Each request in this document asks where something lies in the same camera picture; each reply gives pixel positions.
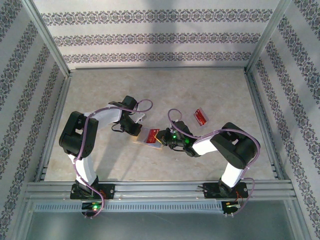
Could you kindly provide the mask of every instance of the metal frame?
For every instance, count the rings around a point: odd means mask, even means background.
[[[247,183],[248,191],[252,182]],[[104,212],[217,213],[222,214],[221,200],[205,199],[198,186],[204,181],[122,181],[115,184],[113,200],[106,200]],[[29,183],[14,228],[13,240],[26,239],[33,213],[81,212],[81,200],[70,200],[73,182]],[[290,180],[257,180],[249,201],[284,201],[296,239],[309,240],[310,235]]]
[[[66,102],[66,98],[67,98],[67,93],[69,91],[71,77],[72,77],[72,74],[70,74],[69,76],[66,76],[66,78],[63,82],[62,90],[61,90],[58,102],[56,103],[57,106],[56,106],[55,113],[53,116],[52,124],[50,126],[48,136],[46,138],[47,141],[45,142],[42,157],[41,157],[41,160],[39,163],[39,168],[38,168],[38,171],[35,176],[35,180],[34,180],[35,182],[39,182],[42,179],[42,174],[44,172],[45,166],[47,166],[49,163],[49,159],[51,156],[52,149],[54,147],[55,138],[57,135],[61,115],[64,110],[64,106],[65,106],[65,102]]]
[[[274,148],[272,136],[270,136],[270,134],[269,134],[269,130],[268,130],[269,124],[267,123],[267,119],[264,118],[263,106],[261,106],[259,103],[258,94],[255,91],[255,87],[253,84],[254,80],[251,78],[250,74],[247,75],[245,72],[244,72],[244,77],[245,77],[246,84],[249,89],[249,93],[250,93],[251,100],[253,103],[254,111],[255,111],[256,117],[258,119],[259,127],[260,127],[260,130],[262,133],[262,138],[263,138],[263,141],[264,141],[264,144],[266,147],[266,152],[268,154],[272,170],[276,174],[275,177],[277,179],[284,180],[284,179],[286,179],[286,176],[284,176],[284,174],[283,174],[283,169],[280,165],[280,159],[278,159],[276,150]]]
[[[270,39],[272,33],[276,29],[278,23],[280,22],[280,19],[284,15],[290,2],[291,2],[291,0],[280,0],[278,5],[276,6],[276,8],[275,8],[268,24],[266,25],[258,43],[256,44],[255,49],[253,50],[252,55],[249,58],[248,64],[245,67],[247,74],[252,70],[252,67],[258,61],[265,45],[267,44],[267,41]]]

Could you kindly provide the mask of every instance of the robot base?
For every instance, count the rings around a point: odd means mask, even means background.
[[[115,184],[100,184],[98,183],[95,189],[102,193],[104,199],[114,199]],[[100,200],[100,196],[95,192],[89,193],[79,186],[79,184],[73,184],[70,193],[70,199],[72,200]]]
[[[218,182],[204,182],[203,183],[203,193],[205,199],[236,199],[237,192],[238,194],[243,197],[248,197],[248,189],[247,184],[245,182],[239,182],[231,192],[222,194],[220,189],[220,184]]]

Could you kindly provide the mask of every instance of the patterned wallpaper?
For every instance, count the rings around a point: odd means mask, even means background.
[[[279,0],[34,0],[69,68],[245,67]]]
[[[252,76],[312,239],[320,239],[320,7],[292,1]]]
[[[11,239],[64,82],[19,0],[0,0],[0,240]]]

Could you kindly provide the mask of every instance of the red object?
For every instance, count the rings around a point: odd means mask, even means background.
[[[206,120],[206,118],[204,116],[205,114],[202,112],[201,108],[198,108],[193,115],[200,126],[203,126],[206,124],[207,120]]]
[[[148,138],[146,139],[147,144],[155,144],[157,139],[156,135],[158,134],[160,129],[151,129],[148,135]]]

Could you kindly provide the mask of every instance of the beige marble floor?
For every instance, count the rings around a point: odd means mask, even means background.
[[[261,143],[261,155],[246,176],[255,179],[274,178],[242,69],[149,68],[74,72],[46,181],[75,179],[71,161],[58,144],[70,113],[91,112],[108,102],[121,102],[126,95],[136,100],[148,98],[154,102],[153,109],[142,123],[145,127],[168,127],[167,112],[171,108],[181,110],[183,120],[188,123],[193,111],[199,107],[205,111],[210,122],[205,128],[190,126],[195,135],[220,129],[226,122],[236,124]],[[172,117],[177,118],[178,115],[172,113]],[[113,132],[111,126],[98,132],[92,156],[101,181],[217,180],[227,165],[219,152],[192,158],[168,147],[159,150],[134,143],[132,136]]]

